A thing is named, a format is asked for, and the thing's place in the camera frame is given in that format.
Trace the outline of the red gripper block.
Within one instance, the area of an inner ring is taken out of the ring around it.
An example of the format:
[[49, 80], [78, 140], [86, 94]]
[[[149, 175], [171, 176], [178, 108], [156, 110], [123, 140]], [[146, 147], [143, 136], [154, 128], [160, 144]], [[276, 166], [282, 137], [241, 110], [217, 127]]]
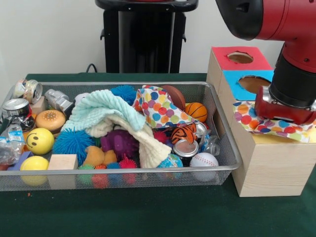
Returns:
[[316, 102], [309, 108], [280, 104], [269, 93], [267, 86], [260, 87], [255, 99], [256, 115], [262, 119], [280, 119], [295, 124], [311, 124], [316, 119]]

